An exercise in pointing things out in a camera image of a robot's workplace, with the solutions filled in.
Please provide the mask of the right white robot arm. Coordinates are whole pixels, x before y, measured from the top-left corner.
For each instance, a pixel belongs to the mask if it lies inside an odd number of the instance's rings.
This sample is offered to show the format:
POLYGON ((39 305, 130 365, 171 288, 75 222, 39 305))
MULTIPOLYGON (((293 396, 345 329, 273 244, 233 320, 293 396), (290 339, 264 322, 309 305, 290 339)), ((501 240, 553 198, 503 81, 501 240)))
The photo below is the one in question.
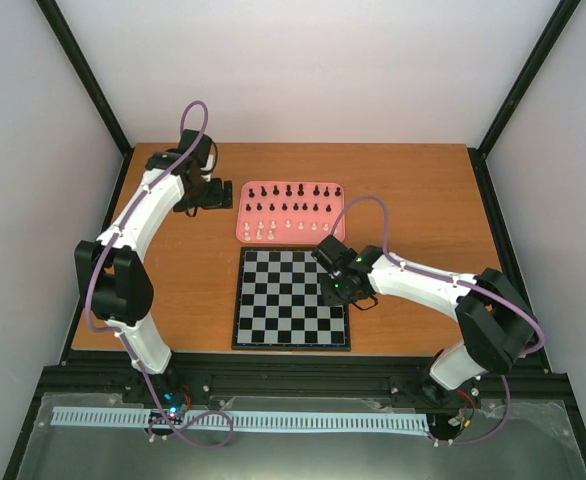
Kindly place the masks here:
POLYGON ((412 301, 454 320, 461 339, 437 353, 407 392, 445 405, 453 391, 486 373, 506 374, 515 362, 540 349, 543 339, 531 309, 507 277, 487 268, 458 274, 408 261, 381 247, 362 252, 329 235, 313 250, 327 306, 376 303, 379 296, 412 301))

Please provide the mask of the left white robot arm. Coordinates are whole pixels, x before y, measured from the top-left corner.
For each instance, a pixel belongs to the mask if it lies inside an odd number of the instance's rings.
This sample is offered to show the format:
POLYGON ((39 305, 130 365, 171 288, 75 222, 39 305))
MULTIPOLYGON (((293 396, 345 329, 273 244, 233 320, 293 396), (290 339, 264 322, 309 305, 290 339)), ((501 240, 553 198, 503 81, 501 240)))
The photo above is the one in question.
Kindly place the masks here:
POLYGON ((163 403, 179 395, 181 378, 167 368, 172 352, 151 314, 154 287, 144 258, 168 214, 194 217, 233 206, 232 182, 213 175, 217 159, 211 137, 183 130, 176 148, 147 160, 139 186, 113 223, 74 251, 87 326, 122 342, 133 368, 149 373, 147 392, 163 403))

